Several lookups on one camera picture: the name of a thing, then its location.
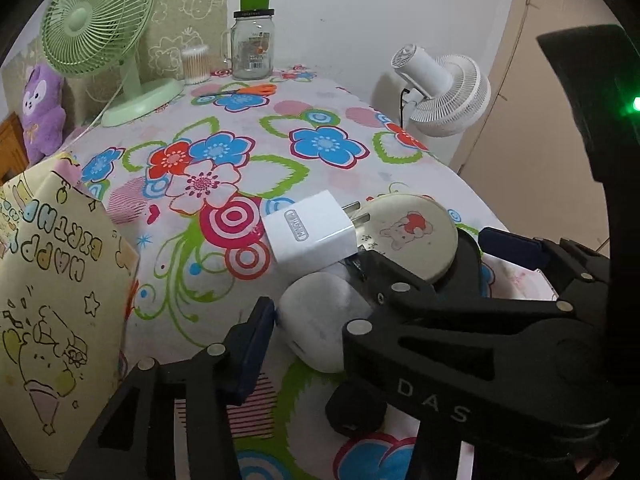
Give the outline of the black round case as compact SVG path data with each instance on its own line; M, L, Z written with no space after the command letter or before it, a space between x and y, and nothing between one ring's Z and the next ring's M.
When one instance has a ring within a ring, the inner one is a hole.
M468 232L457 229L458 247L447 272L434 281L439 298L480 297L483 292L482 257L476 240Z

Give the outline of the cream round compact mirror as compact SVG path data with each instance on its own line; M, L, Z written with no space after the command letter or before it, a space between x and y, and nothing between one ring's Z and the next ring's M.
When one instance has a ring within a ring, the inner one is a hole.
M427 283L446 274L458 231L446 209L429 197L385 194L351 212L358 245L375 250Z

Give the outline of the green desk fan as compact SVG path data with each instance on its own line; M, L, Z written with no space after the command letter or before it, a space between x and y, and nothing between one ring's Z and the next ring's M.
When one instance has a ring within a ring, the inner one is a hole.
M100 114L101 125L117 127L175 99L175 78L142 82L137 48L156 0L50 0L40 26L44 57L66 78L99 75L117 67L120 89Z

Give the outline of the white wall charger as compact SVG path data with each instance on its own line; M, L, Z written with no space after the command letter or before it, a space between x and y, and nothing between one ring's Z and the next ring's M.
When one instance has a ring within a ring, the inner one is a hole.
M371 219L359 202L342 206L324 190L262 219L278 269L292 281L358 252L356 229Z

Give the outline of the beige cartoon cardboard panel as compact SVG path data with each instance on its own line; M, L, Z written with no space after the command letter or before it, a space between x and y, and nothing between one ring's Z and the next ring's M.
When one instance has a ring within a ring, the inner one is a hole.
M27 72L43 60L39 37L43 0L4 60L1 67L1 116L22 114L22 95ZM180 51L200 44L209 46L212 62L219 64L220 37L227 28L227 0L156 0L138 50L140 79L182 77ZM63 89L65 128L88 122L104 107L120 85L119 71L112 67L99 75L69 79Z

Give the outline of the cotton swab container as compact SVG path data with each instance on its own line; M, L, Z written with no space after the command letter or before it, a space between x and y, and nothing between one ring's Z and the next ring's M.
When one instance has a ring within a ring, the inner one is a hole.
M186 47L180 51L185 84L200 84L210 78L209 46Z

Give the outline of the orange scissors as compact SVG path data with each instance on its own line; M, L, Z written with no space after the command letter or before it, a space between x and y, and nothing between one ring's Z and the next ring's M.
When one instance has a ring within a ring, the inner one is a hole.
M275 84L256 84L232 90L220 90L216 96L232 96L232 94L249 94L250 96L273 96L277 92Z

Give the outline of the white standing fan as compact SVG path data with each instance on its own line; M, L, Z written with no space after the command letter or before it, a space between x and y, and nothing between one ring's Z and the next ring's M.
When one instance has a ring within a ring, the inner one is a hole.
M399 117L424 136L446 138L465 132L487 110L491 98L488 78L466 55L433 58L416 44L406 44L390 60L403 81Z

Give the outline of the purple plush toy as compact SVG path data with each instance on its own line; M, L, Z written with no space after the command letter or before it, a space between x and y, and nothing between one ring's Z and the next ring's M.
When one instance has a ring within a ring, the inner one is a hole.
M21 124L30 166L52 155L62 144L66 121L63 86L64 78L47 63L38 63L27 79Z

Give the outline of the glass jar green lid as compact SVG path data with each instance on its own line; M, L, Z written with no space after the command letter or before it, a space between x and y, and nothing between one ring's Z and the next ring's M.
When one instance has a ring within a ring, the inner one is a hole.
M270 0L240 0L233 25L221 36L221 56L233 78L259 80L272 74L273 15Z

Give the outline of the floral tablecloth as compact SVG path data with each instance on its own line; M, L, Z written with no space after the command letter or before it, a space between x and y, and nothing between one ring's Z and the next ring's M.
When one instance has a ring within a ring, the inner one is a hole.
M70 151L87 188L140 257L122 370L142 356L190 358L258 297L279 298L286 279L262 218L321 191L344 205L421 195L470 234L500 226L423 141L336 82L297 66L272 83L273 96L216 96L251 86L216 77L129 124L76 132ZM244 478L406 474L418 422L389 410L373 434L342 437L324 414L337 383L272 338L256 392L230 412Z

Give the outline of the beige door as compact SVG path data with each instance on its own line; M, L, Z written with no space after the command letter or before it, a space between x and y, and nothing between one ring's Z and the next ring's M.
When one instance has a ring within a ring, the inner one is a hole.
M610 248L602 186L593 181L570 104L537 44L546 32L614 24L602 0L512 0L492 64L486 115L451 167L511 231Z

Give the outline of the wooden chair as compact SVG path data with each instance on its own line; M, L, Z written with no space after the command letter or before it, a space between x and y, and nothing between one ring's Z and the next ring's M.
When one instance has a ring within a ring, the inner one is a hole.
M17 114L10 113L0 130L0 183L5 184L28 167L23 127Z

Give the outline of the yellow cartoon storage box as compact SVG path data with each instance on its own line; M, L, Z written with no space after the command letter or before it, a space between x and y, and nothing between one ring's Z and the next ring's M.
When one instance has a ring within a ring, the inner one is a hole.
M118 383L139 256L57 154L1 189L1 420L30 469L64 474Z

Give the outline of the white earbuds case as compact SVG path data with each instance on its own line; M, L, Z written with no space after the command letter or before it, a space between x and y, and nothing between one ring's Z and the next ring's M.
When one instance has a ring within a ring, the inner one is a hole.
M344 325L371 312L367 300L344 278L316 272L285 289L277 302L277 326L306 365L319 373L335 374L344 370Z

